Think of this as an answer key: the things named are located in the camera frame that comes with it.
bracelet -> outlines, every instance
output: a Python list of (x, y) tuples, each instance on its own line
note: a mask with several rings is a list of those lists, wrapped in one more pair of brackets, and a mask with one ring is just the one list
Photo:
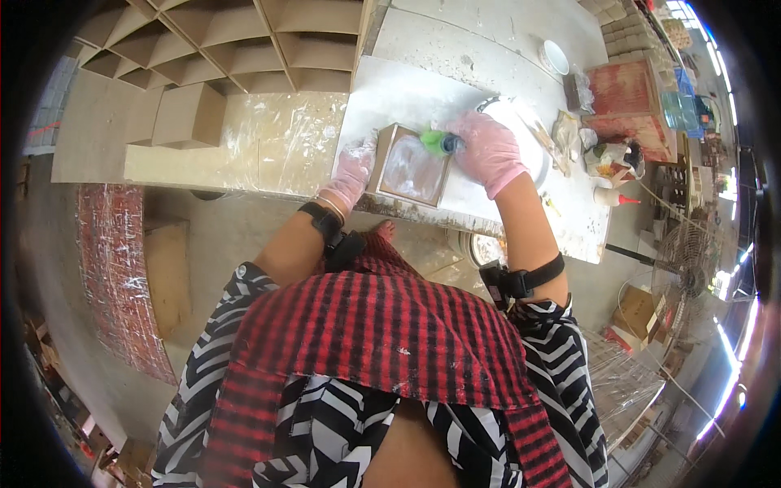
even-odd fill
[(317, 195), (315, 198), (319, 199), (319, 200), (322, 200), (322, 201), (326, 202), (328, 205), (330, 205), (331, 207), (333, 207), (333, 210), (341, 217), (342, 225), (344, 225), (344, 223), (347, 222), (347, 219), (344, 217), (344, 214), (341, 212), (339, 207), (334, 205), (331, 200), (329, 200), (328, 198), (325, 198), (325, 197), (323, 197), (321, 195)]

bare foot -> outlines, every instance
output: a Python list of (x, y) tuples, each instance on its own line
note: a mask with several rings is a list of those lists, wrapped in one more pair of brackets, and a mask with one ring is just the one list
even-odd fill
[(396, 236), (396, 224), (392, 220), (383, 220), (377, 227), (373, 229), (373, 232), (377, 233), (384, 240), (389, 243), (393, 242), (393, 238)]

hand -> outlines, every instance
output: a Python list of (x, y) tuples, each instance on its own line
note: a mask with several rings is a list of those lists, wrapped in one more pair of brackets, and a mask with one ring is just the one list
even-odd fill
[(446, 124), (445, 130), (466, 143), (465, 148), (455, 152), (455, 161), (464, 173), (485, 187), (490, 200), (516, 176), (528, 173), (521, 162), (515, 135), (489, 115), (467, 112)]
[(363, 141), (354, 141), (344, 146), (339, 153), (339, 166), (336, 175), (320, 191), (329, 191), (334, 197), (339, 198), (348, 211), (352, 210), (355, 203), (366, 189), (369, 175), (374, 168), (377, 154), (377, 131)]

black and white striped shirt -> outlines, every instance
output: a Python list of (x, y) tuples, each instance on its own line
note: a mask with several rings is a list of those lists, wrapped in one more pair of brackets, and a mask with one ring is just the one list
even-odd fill
[[(153, 486), (201, 486), (198, 461), (209, 440), (207, 428), (236, 332), (251, 303), (276, 289), (262, 270), (248, 262), (236, 269), (225, 286), (161, 421)], [(566, 308), (552, 301), (516, 305), (508, 320), (523, 336), (527, 372), (545, 406), (573, 486), (603, 488), (608, 485), (606, 443), (594, 410), (586, 344), (571, 309), (571, 301)], [(277, 443), (284, 446), (285, 455), (258, 463), (253, 485), (307, 486), (317, 473), (328, 471), (336, 473), (334, 479), (355, 480), (360, 486), (371, 447), (376, 452), (374, 444), (381, 443), (398, 405), (398, 395), (339, 379), (289, 377), (276, 422)], [(501, 415), (486, 408), (437, 402), (424, 402), (424, 407), (448, 447), (463, 486), (524, 486), (519, 466), (507, 462), (512, 445), (505, 443)], [(359, 472), (342, 475), (356, 465)]]

red checkered scarf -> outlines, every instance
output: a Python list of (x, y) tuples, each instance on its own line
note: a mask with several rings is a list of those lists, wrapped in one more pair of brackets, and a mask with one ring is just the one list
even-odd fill
[(361, 257), (354, 269), (312, 276), (251, 306), (212, 413), (205, 486), (251, 486), (255, 463), (274, 458), (277, 405), (291, 374), (501, 410), (528, 485), (571, 486), (515, 327), (406, 263)]

